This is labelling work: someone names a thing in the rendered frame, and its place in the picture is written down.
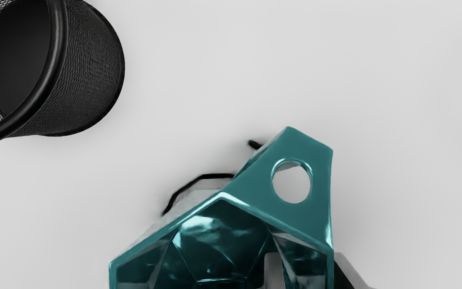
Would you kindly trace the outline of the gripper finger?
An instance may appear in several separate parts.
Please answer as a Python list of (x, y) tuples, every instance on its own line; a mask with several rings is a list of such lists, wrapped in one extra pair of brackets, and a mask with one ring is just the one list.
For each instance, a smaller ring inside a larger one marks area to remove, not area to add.
[(363, 278), (342, 253), (335, 253), (335, 289), (363, 289)]

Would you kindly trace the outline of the teal faceted mug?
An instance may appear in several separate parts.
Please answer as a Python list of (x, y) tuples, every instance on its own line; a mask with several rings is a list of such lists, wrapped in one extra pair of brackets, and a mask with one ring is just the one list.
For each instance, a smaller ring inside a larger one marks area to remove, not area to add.
[(187, 194), (109, 264), (109, 289), (335, 289), (332, 149), (286, 127), (220, 189)]

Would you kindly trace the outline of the black mesh pen holder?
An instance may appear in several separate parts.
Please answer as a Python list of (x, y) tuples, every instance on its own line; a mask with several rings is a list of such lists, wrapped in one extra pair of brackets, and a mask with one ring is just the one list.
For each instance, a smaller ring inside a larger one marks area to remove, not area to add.
[(91, 128), (124, 76), (117, 33), (84, 0), (0, 0), (0, 141)]

